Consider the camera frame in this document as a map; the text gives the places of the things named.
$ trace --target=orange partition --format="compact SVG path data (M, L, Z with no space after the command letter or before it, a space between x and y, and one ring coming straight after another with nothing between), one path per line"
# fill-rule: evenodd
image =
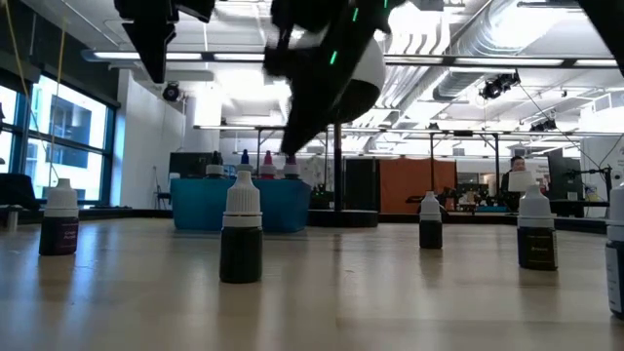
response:
M424 196L431 190L431 160L379 161L381 212L383 214L415 214L418 204L406 204L409 196ZM455 188L457 166L454 161L434 162L434 184L436 194L445 187Z

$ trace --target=blue table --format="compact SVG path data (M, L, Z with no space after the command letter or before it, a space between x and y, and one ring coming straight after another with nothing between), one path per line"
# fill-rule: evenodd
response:
M220 231L227 189L234 179L173 179L175 228ZM294 233L305 228L310 185L300 180L257 179L262 227L265 232Z

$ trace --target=colored bottle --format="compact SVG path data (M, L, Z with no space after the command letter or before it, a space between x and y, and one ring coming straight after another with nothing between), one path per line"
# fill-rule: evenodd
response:
M262 276L262 212L260 191L252 174L240 171L227 190L219 277L223 283L254 283Z
M296 163L296 157L290 155L286 158L284 166L284 178L291 180L299 180L299 165Z
M78 245L78 196L69 179L60 178L48 191L41 222L40 255L74 254Z
M427 191L425 198L420 202L420 248L442 248L442 215L440 203L436 200L433 191Z
M277 169L273 166L273 157L271 151L266 151L264 155L264 163L260 166L260 178L261 179L275 179Z
M534 270L554 271L557 262L557 233L550 201L539 185L531 185L520 200L518 215L518 263Z
M217 151L214 151L209 165L206 166L206 174L208 175L208 178L223 178L223 164L221 160L221 155Z
M250 165L250 155L247 149L243 150L243 156L241 156L241 163L236 166L236 172L247 171L253 172L254 166Z
M608 306L615 317L624 320L624 186L611 190L610 203L605 249Z

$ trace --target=monitor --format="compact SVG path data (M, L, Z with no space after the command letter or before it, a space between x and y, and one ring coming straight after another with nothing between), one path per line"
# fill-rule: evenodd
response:
M169 173L179 174L181 178L203 178L212 157L210 152L172 152Z
M548 195L551 200L571 200L573 197L583 200L583 179L581 175L571 173L581 170L579 160L564 157L561 149L549 152L548 170L551 179Z

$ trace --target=table surface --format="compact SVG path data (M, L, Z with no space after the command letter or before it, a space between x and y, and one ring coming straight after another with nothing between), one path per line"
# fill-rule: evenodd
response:
M520 269L516 228L417 224L266 236L261 283L218 280L218 235L84 222L76 255L0 234L3 350L624 350L605 238L558 232L559 272Z

